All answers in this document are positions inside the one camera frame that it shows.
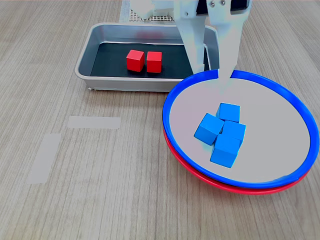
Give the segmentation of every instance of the white mesh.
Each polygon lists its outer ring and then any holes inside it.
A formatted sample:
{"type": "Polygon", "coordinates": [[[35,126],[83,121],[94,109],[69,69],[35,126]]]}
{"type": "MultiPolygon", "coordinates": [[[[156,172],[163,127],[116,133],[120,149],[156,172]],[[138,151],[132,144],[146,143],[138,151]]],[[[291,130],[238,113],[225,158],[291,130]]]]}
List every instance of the white mesh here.
{"type": "Polygon", "coordinates": [[[143,20],[139,17],[134,11],[130,10],[130,22],[152,22],[152,21],[165,21],[165,22],[174,22],[174,19],[171,16],[151,16],[146,20],[143,20]]]}

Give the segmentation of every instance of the white robot part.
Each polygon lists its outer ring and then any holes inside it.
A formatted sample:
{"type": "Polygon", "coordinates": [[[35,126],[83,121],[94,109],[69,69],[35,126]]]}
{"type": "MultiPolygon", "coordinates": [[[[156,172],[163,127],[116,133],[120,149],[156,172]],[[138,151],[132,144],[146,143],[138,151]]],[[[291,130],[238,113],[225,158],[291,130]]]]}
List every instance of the white robot part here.
{"type": "Polygon", "coordinates": [[[242,29],[248,19],[252,1],[245,10],[231,13],[231,0],[213,1],[207,0],[208,16],[210,24],[217,31],[219,49],[219,78],[229,79],[232,75],[239,55],[242,29]]]}
{"type": "Polygon", "coordinates": [[[197,15],[199,0],[131,0],[131,9],[143,19],[174,16],[194,74],[204,71],[205,20],[217,30],[219,78],[229,78],[239,54],[242,29],[252,1],[244,10],[231,12],[232,0],[206,0],[207,14],[197,15]]]}

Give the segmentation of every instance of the metal tray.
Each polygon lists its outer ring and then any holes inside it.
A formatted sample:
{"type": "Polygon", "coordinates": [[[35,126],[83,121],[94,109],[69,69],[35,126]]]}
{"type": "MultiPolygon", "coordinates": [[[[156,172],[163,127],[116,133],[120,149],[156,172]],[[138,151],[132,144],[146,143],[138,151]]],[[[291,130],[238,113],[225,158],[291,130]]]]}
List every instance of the metal tray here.
{"type": "MultiPolygon", "coordinates": [[[[218,40],[213,27],[205,27],[204,46],[205,70],[218,69],[218,40]]],[[[99,23],[89,31],[75,74],[93,90],[170,92],[192,71],[175,25],[99,23]],[[126,55],[130,48],[165,51],[162,73],[127,71],[126,55]]]]}

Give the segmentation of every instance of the plate rim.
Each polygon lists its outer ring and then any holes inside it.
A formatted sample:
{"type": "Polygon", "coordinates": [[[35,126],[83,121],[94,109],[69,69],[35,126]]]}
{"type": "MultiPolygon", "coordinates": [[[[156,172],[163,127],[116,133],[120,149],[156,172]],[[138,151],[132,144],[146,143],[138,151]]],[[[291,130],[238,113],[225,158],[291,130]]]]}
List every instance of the plate rim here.
{"type": "Polygon", "coordinates": [[[165,133],[168,137],[168,140],[170,141],[172,147],[175,149],[175,151],[194,169],[199,171],[200,173],[217,180],[221,183],[225,183],[227,185],[232,185],[240,188],[248,188],[248,189],[270,189],[270,188],[277,188],[284,185],[291,184],[293,182],[298,181],[304,174],[306,174],[310,168],[313,166],[315,161],[317,160],[317,156],[319,153],[319,130],[318,126],[316,124],[316,121],[308,108],[304,105],[304,103],[295,96],[291,91],[283,87],[282,85],[278,84],[275,81],[272,81],[264,76],[241,71],[241,70],[234,70],[231,78],[233,79],[241,79],[241,80],[248,80],[257,84],[260,84],[275,93],[282,96],[284,99],[286,99],[301,115],[304,123],[306,124],[306,127],[309,132],[310,137],[310,146],[308,154],[301,164],[300,167],[298,167],[294,172],[290,173],[289,175],[282,176],[280,178],[266,181],[266,182],[243,182],[243,181],[237,181],[233,179],[229,179],[224,176],[220,176],[218,174],[215,174],[196,162],[194,162],[191,158],[189,158],[179,147],[178,143],[173,137],[171,127],[170,127],[170,111],[171,107],[177,98],[177,96],[186,88],[208,80],[214,80],[218,78],[218,70],[208,70],[196,73],[194,75],[191,75],[181,82],[179,82],[168,94],[166,97],[166,100],[163,105],[162,109],[162,123],[163,128],[165,130],[165,133]]]}
{"type": "Polygon", "coordinates": [[[274,187],[274,188],[263,188],[263,189],[258,189],[258,188],[244,188],[244,187],[237,187],[237,186],[232,186],[232,185],[228,185],[225,184],[223,182],[219,182],[217,180],[214,180],[206,175],[204,175],[203,173],[199,172],[198,170],[196,170],[195,168],[193,168],[189,163],[187,163],[178,153],[177,151],[174,149],[174,147],[171,145],[171,143],[168,140],[168,137],[166,135],[165,130],[163,129],[163,135],[164,135],[164,139],[171,151],[171,153],[174,155],[174,157],[178,160],[178,162],[185,167],[185,169],[190,172],[192,175],[196,176],[198,179],[202,180],[203,182],[216,187],[218,189],[224,190],[224,191],[228,191],[230,193],[235,193],[235,194],[242,194],[242,195],[270,195],[270,194],[276,194],[276,193],[280,193],[283,192],[295,185],[297,185],[298,183],[300,183],[308,174],[308,172],[306,172],[302,177],[299,178],[298,181],[294,181],[290,184],[287,185],[283,185],[283,186],[279,186],[279,187],[274,187]]]}

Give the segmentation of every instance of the red cube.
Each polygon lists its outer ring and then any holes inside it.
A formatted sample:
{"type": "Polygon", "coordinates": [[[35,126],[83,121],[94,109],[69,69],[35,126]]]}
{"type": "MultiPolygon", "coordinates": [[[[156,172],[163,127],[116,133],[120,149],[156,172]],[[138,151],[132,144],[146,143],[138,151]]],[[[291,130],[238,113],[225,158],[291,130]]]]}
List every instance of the red cube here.
{"type": "Polygon", "coordinates": [[[130,50],[126,56],[126,68],[134,72],[141,72],[145,66],[145,53],[143,51],[130,50]]]}
{"type": "Polygon", "coordinates": [[[162,52],[149,51],[146,56],[146,71],[148,73],[161,73],[162,52]]]}

